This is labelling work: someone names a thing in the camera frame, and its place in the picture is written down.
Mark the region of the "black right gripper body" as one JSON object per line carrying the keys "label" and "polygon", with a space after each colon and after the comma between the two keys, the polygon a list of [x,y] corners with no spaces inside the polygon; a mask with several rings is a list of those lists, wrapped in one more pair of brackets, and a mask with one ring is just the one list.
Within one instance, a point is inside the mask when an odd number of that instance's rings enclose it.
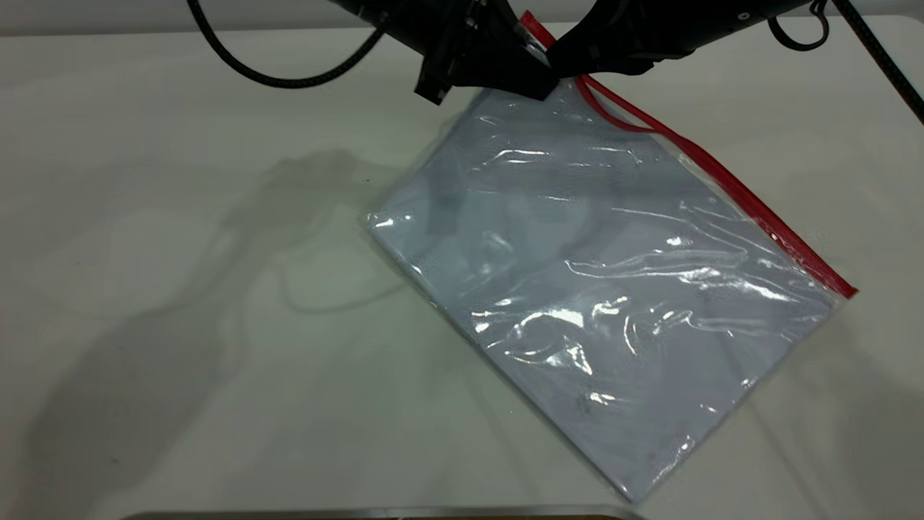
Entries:
{"label": "black right gripper body", "polygon": [[597,1],[588,52],[596,62],[680,59],[694,52],[690,43],[689,1]]}

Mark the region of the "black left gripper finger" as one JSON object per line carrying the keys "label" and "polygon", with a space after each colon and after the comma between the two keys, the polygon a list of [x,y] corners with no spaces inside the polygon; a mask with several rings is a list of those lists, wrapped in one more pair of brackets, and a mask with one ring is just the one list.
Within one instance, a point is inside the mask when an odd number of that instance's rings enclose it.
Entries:
{"label": "black left gripper finger", "polygon": [[540,52],[541,44],[520,22],[509,1],[500,1],[500,51],[514,53],[515,50]]}
{"label": "black left gripper finger", "polygon": [[517,32],[488,32],[466,49],[466,86],[515,93],[545,100],[559,78],[550,66],[528,49]]}

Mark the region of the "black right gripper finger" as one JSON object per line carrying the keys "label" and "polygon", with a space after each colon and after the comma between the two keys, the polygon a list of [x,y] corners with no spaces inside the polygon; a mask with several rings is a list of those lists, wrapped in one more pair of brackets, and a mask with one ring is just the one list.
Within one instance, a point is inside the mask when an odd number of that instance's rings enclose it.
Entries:
{"label": "black right gripper finger", "polygon": [[558,78],[584,74],[615,73],[608,46],[614,38],[613,27],[579,30],[574,27],[549,47],[546,56]]}
{"label": "black right gripper finger", "polygon": [[620,55],[620,53],[605,53],[603,55],[603,72],[622,74],[626,76],[642,75],[659,63],[658,57],[648,55]]}

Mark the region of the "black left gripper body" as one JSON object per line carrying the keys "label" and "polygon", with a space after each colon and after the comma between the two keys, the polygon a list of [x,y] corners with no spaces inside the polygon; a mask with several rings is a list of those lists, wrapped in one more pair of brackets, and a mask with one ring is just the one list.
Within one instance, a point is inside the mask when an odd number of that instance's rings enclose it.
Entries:
{"label": "black left gripper body", "polygon": [[414,92],[439,105],[453,87],[501,89],[517,20],[506,1],[395,1],[386,34],[422,57]]}

